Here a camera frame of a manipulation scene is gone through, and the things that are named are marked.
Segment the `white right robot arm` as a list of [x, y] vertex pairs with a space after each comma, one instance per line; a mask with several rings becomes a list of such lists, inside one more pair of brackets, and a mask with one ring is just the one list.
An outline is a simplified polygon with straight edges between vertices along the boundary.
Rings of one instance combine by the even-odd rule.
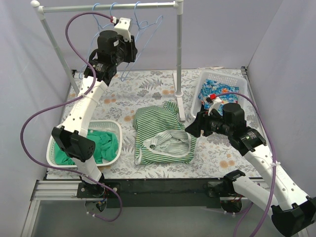
[[229, 196], [241, 194], [262, 209], [269, 208], [268, 215], [276, 229], [285, 237], [291, 237], [316, 221], [316, 199], [310, 197], [290, 178], [281, 165], [273, 161], [273, 154], [263, 136], [247, 126], [244, 110], [239, 104], [228, 103], [220, 114], [216, 109], [201, 110], [185, 131], [195, 136], [212, 133], [226, 135], [229, 143], [259, 172], [273, 192], [259, 187], [240, 171], [224, 176], [223, 189]]

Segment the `green striped tank top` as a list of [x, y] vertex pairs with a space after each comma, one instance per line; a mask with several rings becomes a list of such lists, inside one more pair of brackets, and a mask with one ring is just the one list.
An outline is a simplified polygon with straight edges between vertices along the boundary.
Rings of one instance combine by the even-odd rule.
[[133, 120], [136, 130], [135, 164], [190, 163], [196, 156], [198, 139], [185, 131], [178, 118], [178, 105], [139, 108]]

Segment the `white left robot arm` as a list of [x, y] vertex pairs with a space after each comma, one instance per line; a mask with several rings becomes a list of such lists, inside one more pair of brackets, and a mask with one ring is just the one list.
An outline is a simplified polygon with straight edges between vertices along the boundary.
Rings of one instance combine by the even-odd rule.
[[137, 52], [135, 37], [128, 30], [102, 31], [97, 48], [87, 60], [79, 100], [74, 102], [64, 122], [52, 130], [56, 166], [75, 165], [83, 182], [89, 184], [89, 193], [96, 198], [105, 191], [97, 165], [104, 159], [116, 158], [118, 141], [111, 132], [91, 134], [88, 127], [99, 99], [117, 73], [117, 66], [134, 62]]

